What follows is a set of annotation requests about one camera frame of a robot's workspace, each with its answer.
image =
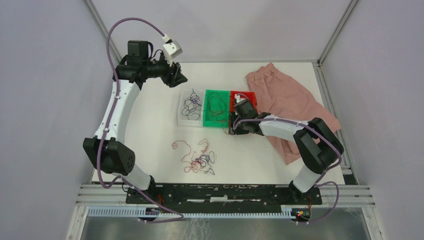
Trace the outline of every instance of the black mounting plate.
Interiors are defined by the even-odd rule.
[[[323,204],[317,187],[296,200],[291,197],[292,189],[288,185],[156,183],[152,189],[155,193],[146,193],[156,202],[160,195],[164,206],[181,213],[281,213],[281,205],[309,205],[310,201],[312,205]],[[128,188],[125,202],[150,204],[132,188]]]

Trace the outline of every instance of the white wall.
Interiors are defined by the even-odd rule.
[[[0,3],[0,238],[65,237],[112,86],[81,0]]]
[[[424,1],[360,1],[324,71],[389,240],[423,239]]]
[[[350,0],[93,0],[107,28],[127,17],[144,18],[177,40],[178,61],[316,60]],[[122,55],[128,40],[160,35],[139,22],[112,36]]]

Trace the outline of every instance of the green tray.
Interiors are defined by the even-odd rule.
[[[227,128],[229,118],[230,91],[207,89],[203,107],[203,126]]]

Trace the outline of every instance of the red tray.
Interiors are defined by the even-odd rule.
[[[235,103],[235,95],[236,94],[244,94],[248,98],[248,100],[252,103],[254,109],[256,109],[256,96],[255,93],[252,91],[230,91],[229,92],[229,111],[230,113],[234,113],[236,110],[234,110],[234,104]]]

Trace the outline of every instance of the enclosure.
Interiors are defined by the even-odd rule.
[[[423,16],[422,0],[0,3],[1,235],[422,239]],[[157,188],[172,187],[172,198],[174,193],[192,194],[191,185],[226,193],[214,199],[212,193],[211,205],[183,212],[182,221],[144,224],[154,205],[132,201],[131,188],[120,179],[103,189],[83,149],[85,138],[92,138],[99,126],[103,130],[115,93],[106,54],[108,32],[128,17],[145,19],[178,41],[182,53],[173,60],[188,79],[172,88],[159,78],[143,83],[123,128],[136,165],[154,177]],[[149,41],[155,49],[164,44],[147,24],[124,22],[111,36],[114,66],[127,55],[130,40]],[[180,102],[186,99],[182,93],[197,92],[206,101],[208,90],[249,92],[246,76],[270,68],[269,63],[302,85],[341,124],[335,136],[344,147],[342,162],[323,178],[337,183],[339,194],[332,185],[320,186],[316,199],[321,202],[310,204],[310,219],[328,213],[336,199],[338,203],[316,223],[291,220],[291,212],[308,205],[304,202],[280,204],[278,197],[279,212],[270,202],[298,175],[301,159],[286,164],[263,136],[226,134],[232,124],[218,120],[217,127],[202,127],[200,118],[179,119]],[[196,111],[204,119],[203,105]],[[173,149],[175,142],[185,141],[190,154],[192,147],[199,152],[202,139],[214,152],[213,174],[185,171],[180,161],[185,145],[179,142]],[[114,178],[102,176],[105,182]],[[228,198],[226,188],[272,194],[270,200],[264,196],[252,205],[238,205],[243,211],[233,214],[228,208],[236,198]],[[163,198],[170,201],[171,193]],[[196,200],[193,196],[187,202]],[[219,203],[217,212],[213,202]]]

